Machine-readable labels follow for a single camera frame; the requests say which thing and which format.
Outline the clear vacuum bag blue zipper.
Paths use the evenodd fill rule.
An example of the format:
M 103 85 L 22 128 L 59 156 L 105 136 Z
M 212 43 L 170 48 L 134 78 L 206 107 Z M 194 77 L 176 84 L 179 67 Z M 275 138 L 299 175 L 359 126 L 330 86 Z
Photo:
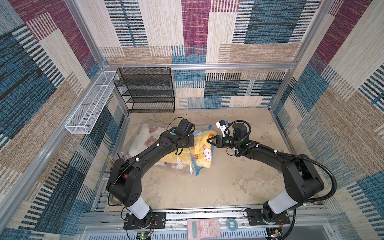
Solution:
M 125 160 L 145 174 L 151 167 L 167 167 L 177 172 L 198 176 L 212 165 L 214 147 L 207 142 L 217 132 L 208 126 L 196 130 L 196 125 L 178 118 L 177 126 L 164 128 L 144 123 L 129 144 Z

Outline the pink calculator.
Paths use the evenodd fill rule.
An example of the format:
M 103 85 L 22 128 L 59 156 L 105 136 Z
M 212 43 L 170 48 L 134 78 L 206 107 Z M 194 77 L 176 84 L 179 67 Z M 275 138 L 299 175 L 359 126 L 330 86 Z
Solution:
M 217 218 L 187 220 L 189 240 L 204 240 L 221 236 L 220 222 Z

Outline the white bear print blanket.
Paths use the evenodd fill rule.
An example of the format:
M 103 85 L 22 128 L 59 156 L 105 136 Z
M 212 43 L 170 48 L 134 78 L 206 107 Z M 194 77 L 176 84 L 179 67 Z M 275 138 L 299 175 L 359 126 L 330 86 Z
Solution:
M 126 156 L 131 158 L 153 145 L 166 129 L 154 124 L 142 124 L 130 139 Z

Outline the yellow cartoon print blanket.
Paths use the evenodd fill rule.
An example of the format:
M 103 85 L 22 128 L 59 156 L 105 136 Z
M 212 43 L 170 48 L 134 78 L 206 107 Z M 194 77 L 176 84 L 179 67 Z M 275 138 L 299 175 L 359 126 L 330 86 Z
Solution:
M 180 155 L 176 155 L 176 153 L 168 154 L 160 159 L 156 165 L 170 167 L 176 170 L 181 170 L 186 167 L 192 167 L 197 170 L 200 168 L 210 168 L 213 160 L 213 147 L 207 140 L 216 134 L 217 132 L 213 130 L 204 130 L 195 133 L 195 143 L 193 147 L 183 149 Z

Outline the white mesh wall basket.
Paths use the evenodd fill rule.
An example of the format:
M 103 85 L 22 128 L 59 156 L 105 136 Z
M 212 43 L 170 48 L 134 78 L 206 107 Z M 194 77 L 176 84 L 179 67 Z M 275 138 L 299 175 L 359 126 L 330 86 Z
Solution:
M 72 135 L 90 134 L 104 106 L 113 92 L 114 72 L 103 72 L 67 122 L 65 128 Z

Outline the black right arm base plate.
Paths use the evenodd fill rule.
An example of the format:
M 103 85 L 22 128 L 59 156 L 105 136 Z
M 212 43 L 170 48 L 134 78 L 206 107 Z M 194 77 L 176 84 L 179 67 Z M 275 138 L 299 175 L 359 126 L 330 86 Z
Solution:
M 291 220 L 286 211 L 275 214 L 272 210 L 268 209 L 251 209 L 246 208 L 243 211 L 243 216 L 248 219 L 250 226 L 261 226 L 261 225 L 281 225 L 290 224 Z

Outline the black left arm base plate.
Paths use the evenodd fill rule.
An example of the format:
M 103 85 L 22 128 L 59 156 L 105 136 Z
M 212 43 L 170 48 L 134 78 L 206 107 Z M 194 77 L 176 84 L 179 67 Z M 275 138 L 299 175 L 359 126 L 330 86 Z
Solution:
M 151 212 L 140 220 L 132 213 L 126 214 L 124 221 L 124 230 L 149 230 L 150 228 L 164 229 L 166 225 L 166 212 Z

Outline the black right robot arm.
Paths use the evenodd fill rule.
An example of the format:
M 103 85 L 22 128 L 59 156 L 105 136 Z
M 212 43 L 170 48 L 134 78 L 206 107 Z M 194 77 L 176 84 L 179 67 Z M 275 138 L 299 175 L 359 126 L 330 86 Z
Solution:
M 265 224 L 274 224 L 288 210 L 295 210 L 306 203 L 325 201 L 336 193 L 337 180 L 321 163 L 303 154 L 283 153 L 250 140 L 252 129 L 246 121 L 236 120 L 229 124 L 219 121 L 217 126 L 222 129 L 222 134 L 208 138 L 208 144 L 233 149 L 235 157 L 259 161 L 283 175 L 284 190 L 265 202 L 260 211 Z

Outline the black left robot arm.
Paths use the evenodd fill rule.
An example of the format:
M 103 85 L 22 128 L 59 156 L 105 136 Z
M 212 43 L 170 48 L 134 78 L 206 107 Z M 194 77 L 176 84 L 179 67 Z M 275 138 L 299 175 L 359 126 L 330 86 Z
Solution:
M 160 137 L 141 153 L 126 161 L 115 161 L 106 190 L 127 208 L 143 227 L 153 221 L 153 211 L 141 197 L 143 176 L 166 155 L 192 147 L 195 128 L 193 123 L 182 118 L 177 127 L 161 133 Z

